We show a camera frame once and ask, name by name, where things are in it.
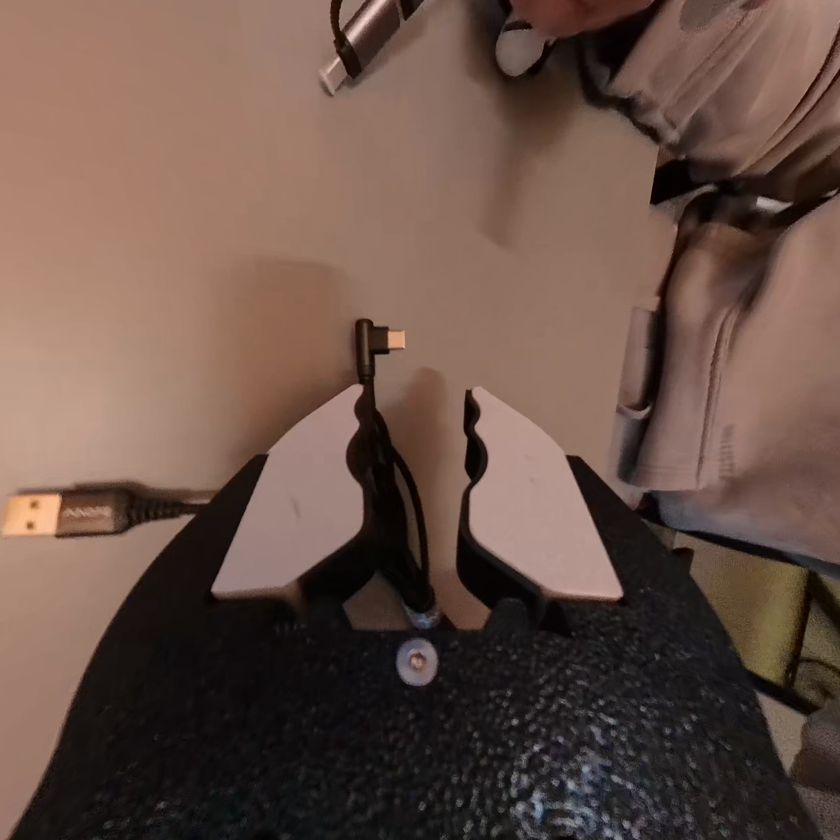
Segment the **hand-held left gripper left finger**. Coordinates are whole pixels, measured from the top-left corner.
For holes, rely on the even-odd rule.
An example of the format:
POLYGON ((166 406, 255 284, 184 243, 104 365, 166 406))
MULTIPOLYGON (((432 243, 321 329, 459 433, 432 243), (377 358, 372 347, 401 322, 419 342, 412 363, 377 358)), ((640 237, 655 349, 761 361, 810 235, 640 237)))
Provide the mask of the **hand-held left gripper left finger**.
POLYGON ((350 600, 373 577, 373 495, 354 461, 363 384, 305 416, 268 452, 212 593, 350 600))

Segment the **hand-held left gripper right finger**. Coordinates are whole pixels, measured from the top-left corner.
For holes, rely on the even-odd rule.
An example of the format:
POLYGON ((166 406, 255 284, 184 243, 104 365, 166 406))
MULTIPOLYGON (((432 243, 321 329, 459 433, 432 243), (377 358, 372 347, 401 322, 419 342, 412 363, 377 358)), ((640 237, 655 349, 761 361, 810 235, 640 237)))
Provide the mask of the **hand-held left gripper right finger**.
POLYGON ((486 605, 619 603, 623 584, 563 447, 483 386, 467 392, 464 431, 464 587, 486 605))

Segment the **person's right forearm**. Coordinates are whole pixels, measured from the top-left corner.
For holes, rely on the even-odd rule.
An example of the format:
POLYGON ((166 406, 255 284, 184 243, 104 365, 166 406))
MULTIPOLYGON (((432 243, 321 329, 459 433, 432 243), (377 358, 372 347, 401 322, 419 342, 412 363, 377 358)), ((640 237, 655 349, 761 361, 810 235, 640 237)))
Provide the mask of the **person's right forearm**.
POLYGON ((838 1, 655 1, 578 48, 593 101, 692 184, 783 202, 839 189, 838 1))

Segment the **person's right hand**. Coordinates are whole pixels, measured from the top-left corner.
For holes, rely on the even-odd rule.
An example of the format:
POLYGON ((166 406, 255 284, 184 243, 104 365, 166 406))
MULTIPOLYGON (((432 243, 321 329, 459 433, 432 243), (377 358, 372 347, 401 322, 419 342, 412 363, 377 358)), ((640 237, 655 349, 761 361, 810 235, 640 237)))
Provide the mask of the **person's right hand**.
POLYGON ((650 7, 654 1, 513 1, 513 11, 554 37, 572 37, 610 27, 650 7))

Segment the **tan box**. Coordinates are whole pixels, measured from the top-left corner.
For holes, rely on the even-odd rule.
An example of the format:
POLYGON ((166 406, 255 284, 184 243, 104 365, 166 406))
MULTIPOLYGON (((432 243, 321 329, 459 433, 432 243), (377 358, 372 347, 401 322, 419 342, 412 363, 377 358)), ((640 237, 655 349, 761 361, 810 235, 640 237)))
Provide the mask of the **tan box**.
POLYGON ((677 534, 745 667, 807 707, 839 700, 839 578, 677 534))

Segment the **person's grey hoodie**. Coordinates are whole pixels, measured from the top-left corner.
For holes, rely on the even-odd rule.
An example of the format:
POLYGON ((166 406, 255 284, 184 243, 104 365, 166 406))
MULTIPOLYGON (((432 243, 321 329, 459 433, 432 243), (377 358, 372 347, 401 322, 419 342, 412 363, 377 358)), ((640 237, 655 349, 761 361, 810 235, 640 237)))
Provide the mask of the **person's grey hoodie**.
POLYGON ((632 312, 610 459, 675 530, 839 566, 839 194, 686 205, 632 312))

